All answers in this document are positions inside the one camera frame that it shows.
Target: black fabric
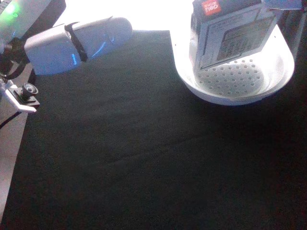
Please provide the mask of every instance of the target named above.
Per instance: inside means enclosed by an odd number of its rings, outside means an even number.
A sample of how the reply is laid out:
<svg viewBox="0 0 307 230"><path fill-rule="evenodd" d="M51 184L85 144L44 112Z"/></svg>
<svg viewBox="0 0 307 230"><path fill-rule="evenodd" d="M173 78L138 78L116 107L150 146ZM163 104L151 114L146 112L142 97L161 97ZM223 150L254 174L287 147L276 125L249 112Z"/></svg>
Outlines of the black fabric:
<svg viewBox="0 0 307 230"><path fill-rule="evenodd" d="M304 229L305 46L286 87L237 107L187 89L169 32L37 77L2 227Z"/></svg>

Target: gray surface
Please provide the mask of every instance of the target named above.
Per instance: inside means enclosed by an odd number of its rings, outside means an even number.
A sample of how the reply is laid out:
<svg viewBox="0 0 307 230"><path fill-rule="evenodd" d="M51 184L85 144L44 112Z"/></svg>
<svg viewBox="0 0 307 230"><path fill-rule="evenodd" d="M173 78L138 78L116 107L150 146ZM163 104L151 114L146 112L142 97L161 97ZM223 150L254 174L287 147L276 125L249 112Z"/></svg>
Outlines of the gray surface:
<svg viewBox="0 0 307 230"><path fill-rule="evenodd" d="M13 82L21 87L27 82L31 73L32 66L29 64L20 77ZM0 122L16 112L16 109L6 98L0 98ZM0 130L0 223L4 212L4 207L9 192L12 174L18 154L20 142L24 132L27 114L22 113L10 121Z"/></svg>

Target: red logo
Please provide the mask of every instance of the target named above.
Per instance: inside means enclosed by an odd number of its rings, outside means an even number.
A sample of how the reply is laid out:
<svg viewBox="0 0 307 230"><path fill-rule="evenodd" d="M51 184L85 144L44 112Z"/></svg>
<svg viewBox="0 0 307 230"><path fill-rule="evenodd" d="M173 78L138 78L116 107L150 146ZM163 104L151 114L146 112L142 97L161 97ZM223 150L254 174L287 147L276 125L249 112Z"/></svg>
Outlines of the red logo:
<svg viewBox="0 0 307 230"><path fill-rule="evenodd" d="M217 0L204 1L202 4L203 11L207 16L220 12L221 6Z"/></svg>

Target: green led light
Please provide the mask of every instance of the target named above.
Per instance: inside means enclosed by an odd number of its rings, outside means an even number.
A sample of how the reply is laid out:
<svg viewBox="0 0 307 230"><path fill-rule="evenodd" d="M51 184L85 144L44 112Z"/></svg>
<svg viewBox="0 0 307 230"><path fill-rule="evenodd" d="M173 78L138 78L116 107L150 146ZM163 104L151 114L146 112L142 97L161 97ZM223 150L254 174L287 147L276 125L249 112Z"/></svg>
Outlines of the green led light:
<svg viewBox="0 0 307 230"><path fill-rule="evenodd" d="M5 12L8 13L8 14L13 14L15 12L15 10L16 10L16 8L13 4L10 4L5 8Z"/></svg>

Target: white plastic basket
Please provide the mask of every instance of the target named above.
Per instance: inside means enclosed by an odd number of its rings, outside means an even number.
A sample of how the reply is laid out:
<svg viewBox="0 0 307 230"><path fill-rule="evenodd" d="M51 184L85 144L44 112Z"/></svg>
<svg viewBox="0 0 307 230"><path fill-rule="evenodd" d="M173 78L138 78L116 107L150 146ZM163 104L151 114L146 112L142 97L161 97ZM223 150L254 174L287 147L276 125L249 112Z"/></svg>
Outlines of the white plastic basket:
<svg viewBox="0 0 307 230"><path fill-rule="evenodd" d="M182 12L170 34L177 71L198 97L222 105L249 104L277 92L290 80L294 59L278 26L261 52L194 76L189 59L190 19L191 11Z"/></svg>

